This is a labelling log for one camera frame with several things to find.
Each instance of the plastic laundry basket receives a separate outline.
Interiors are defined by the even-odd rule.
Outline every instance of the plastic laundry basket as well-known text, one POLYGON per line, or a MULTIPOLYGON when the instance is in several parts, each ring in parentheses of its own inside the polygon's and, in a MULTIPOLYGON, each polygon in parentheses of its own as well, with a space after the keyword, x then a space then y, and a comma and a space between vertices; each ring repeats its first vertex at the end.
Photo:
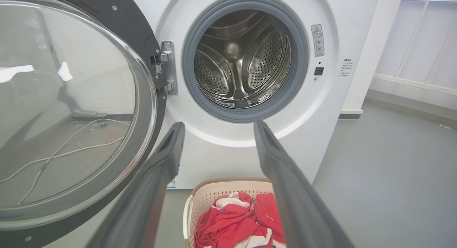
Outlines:
POLYGON ((273 193, 273 186, 270 180, 264 178, 224 178, 199 184, 184 205, 182 228, 186 248, 194 248, 194 233, 199 217, 208 211, 215 199, 233 192, 256 197, 257 194, 273 193))

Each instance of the red clothing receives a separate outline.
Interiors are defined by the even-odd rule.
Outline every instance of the red clothing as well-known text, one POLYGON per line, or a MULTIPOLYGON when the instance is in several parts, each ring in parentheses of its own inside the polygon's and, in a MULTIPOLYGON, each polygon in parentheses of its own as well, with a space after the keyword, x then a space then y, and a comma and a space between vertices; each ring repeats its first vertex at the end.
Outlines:
POLYGON ((254 202, 248 194, 233 193, 216 199, 201 215, 194 248, 271 248, 274 241, 285 247, 273 194, 258 194, 254 202))

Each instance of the stainless steel drum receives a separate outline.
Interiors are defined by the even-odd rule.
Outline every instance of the stainless steel drum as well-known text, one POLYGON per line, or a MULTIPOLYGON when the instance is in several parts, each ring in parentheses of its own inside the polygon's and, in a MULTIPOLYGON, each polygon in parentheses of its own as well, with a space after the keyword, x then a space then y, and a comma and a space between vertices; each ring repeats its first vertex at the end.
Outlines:
POLYGON ((206 30, 195 53, 194 73, 200 89, 215 103, 249 108, 276 93, 290 65, 289 40, 269 15, 239 10, 206 30))

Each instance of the front-load washing machine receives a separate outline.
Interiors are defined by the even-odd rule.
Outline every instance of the front-load washing machine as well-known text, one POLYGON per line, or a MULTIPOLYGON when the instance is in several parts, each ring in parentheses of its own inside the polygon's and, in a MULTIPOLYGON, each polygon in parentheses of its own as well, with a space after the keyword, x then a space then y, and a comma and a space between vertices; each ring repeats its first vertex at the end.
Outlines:
POLYGON ((262 177, 258 119, 312 182, 376 3, 0 0, 2 238, 81 225, 177 121, 169 188, 262 177))

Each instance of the door hinge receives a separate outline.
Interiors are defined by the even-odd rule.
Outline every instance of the door hinge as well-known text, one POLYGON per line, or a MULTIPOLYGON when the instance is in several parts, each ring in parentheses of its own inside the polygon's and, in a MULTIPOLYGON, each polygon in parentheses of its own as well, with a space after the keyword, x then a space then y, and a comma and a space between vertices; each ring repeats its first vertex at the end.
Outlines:
POLYGON ((161 63, 162 74, 157 74, 156 77, 165 77, 167 81, 167 84, 160 90, 166 91, 169 95, 178 95, 173 42, 162 41, 161 49, 161 54, 151 58, 152 61, 161 63))

